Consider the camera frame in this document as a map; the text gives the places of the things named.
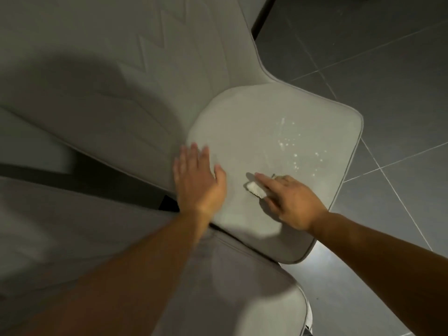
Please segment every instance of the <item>chair seat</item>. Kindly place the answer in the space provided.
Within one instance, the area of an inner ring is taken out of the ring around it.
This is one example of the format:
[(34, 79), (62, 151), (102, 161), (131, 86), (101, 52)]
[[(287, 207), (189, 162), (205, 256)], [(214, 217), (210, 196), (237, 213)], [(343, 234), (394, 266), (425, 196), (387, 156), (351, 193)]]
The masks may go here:
[(353, 108), (277, 81), (222, 92), (188, 134), (227, 171), (228, 196), (215, 223), (275, 261), (299, 262), (313, 238), (274, 220), (244, 185), (255, 172), (289, 174), (330, 208), (362, 126)]

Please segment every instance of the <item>chair backrest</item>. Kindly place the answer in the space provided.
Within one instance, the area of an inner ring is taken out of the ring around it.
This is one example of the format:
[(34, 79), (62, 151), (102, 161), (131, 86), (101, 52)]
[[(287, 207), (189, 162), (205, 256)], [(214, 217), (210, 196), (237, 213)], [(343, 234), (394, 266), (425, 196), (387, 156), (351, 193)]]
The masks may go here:
[(171, 190), (201, 110), (266, 76), (238, 0), (0, 0), (0, 106)]

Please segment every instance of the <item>left hand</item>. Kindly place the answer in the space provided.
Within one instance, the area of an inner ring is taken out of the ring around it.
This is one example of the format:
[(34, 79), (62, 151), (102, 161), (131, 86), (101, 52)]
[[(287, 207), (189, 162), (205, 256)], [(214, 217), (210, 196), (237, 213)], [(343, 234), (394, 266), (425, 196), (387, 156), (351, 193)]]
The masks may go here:
[(215, 165), (215, 177), (210, 172), (210, 150), (201, 152), (196, 143), (181, 146), (179, 158), (173, 164), (177, 203), (182, 213), (198, 213), (210, 221), (219, 211), (227, 194), (226, 173)]

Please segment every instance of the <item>floor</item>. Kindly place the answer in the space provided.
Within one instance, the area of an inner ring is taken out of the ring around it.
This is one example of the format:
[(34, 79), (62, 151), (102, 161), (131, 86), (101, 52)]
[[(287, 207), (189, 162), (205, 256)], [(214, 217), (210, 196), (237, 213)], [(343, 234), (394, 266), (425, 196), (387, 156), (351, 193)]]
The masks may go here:
[[(332, 210), (448, 257), (448, 0), (276, 0), (256, 44), (274, 76), (364, 116)], [(315, 335), (411, 335), (324, 246), (285, 269)]]

